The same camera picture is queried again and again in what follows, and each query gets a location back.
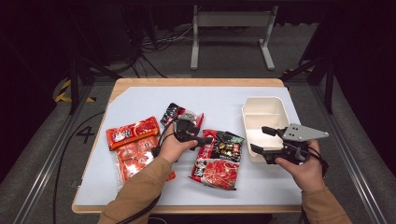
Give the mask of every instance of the person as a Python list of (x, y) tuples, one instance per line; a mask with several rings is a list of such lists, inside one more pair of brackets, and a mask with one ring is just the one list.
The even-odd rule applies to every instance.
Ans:
[[(99, 224), (120, 223), (155, 201), (161, 195), (166, 178), (171, 172), (172, 164), (184, 151), (196, 147), (198, 142), (191, 140), (179, 142), (173, 135), (173, 124), (165, 132), (161, 151), (147, 167), (133, 175), (122, 187), (116, 199), (110, 202), (100, 215)], [(318, 141), (311, 140), (309, 146), (319, 152)], [(297, 186), (302, 190), (303, 209), (311, 224), (351, 223), (347, 213), (325, 186), (321, 165), (310, 157), (303, 165), (295, 165), (287, 160), (277, 158), (276, 163), (288, 171)], [(134, 224), (146, 224), (150, 211), (135, 219)]]

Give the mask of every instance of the plastic container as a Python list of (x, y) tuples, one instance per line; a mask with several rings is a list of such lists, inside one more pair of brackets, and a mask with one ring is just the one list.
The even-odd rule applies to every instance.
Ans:
[(263, 147), (264, 150), (280, 150), (283, 147), (280, 137), (262, 132), (262, 126), (284, 129), (290, 125), (282, 100), (277, 97), (249, 97), (242, 106), (242, 114), (249, 158), (253, 162), (266, 162), (262, 155), (251, 150), (250, 144)]

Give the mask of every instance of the food bag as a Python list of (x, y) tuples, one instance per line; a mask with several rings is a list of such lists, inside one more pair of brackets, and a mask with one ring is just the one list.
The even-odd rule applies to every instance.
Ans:
[(163, 126), (166, 126), (167, 124), (169, 124), (169, 122), (174, 120), (174, 118), (176, 118), (179, 115), (183, 115), (183, 114), (193, 115), (193, 118), (195, 120), (192, 120), (192, 123), (198, 128), (201, 127), (202, 121), (204, 120), (204, 113), (197, 115), (197, 114), (193, 113), (192, 111), (190, 111), (184, 107), (181, 107), (175, 103), (171, 103), (166, 108), (166, 111), (163, 114), (163, 117), (161, 118), (160, 123), (163, 124)]
[[(151, 149), (156, 146), (158, 146), (157, 137), (149, 136), (116, 149), (120, 181), (122, 184), (154, 160)], [(174, 178), (176, 178), (176, 173), (172, 171), (167, 181)]]
[(236, 177), (244, 138), (229, 132), (203, 130), (213, 141), (200, 148), (191, 179), (219, 189), (236, 189)]
[(133, 141), (158, 134), (160, 127), (155, 117), (149, 117), (136, 123), (106, 130), (110, 151)]

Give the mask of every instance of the brown sleeve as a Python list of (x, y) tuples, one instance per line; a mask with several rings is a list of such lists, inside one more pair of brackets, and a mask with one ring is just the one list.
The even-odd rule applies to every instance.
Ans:
[(328, 188), (311, 192), (302, 192), (303, 209), (311, 224), (352, 223), (346, 211), (335, 199)]
[[(100, 215), (100, 224), (117, 223), (147, 207), (163, 190), (172, 164), (157, 157), (147, 167), (133, 175), (122, 187), (116, 199)], [(149, 212), (132, 223), (147, 223)]]

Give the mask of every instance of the packaging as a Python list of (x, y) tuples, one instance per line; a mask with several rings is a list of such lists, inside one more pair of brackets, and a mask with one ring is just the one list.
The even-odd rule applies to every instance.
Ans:
[[(158, 146), (158, 138), (156, 136), (149, 136), (116, 149), (120, 182), (122, 184), (154, 160), (151, 149), (156, 146)], [(172, 171), (167, 181), (174, 178), (176, 178), (176, 173)]]
[(163, 124), (163, 126), (166, 126), (169, 122), (171, 122), (175, 117), (183, 114), (191, 114), (194, 116), (195, 121), (194, 125), (198, 128), (201, 128), (202, 121), (204, 120), (204, 113), (196, 115), (190, 110), (187, 110), (184, 107), (181, 107), (175, 103), (171, 103), (167, 108), (165, 113), (163, 114), (163, 117), (160, 120), (160, 123)]
[(149, 117), (136, 123), (106, 130), (108, 148), (110, 151), (133, 141), (156, 135), (160, 127), (155, 117)]
[(245, 139), (216, 130), (203, 130), (203, 133), (204, 137), (213, 137), (213, 141), (200, 148), (191, 179), (213, 188), (235, 189)]

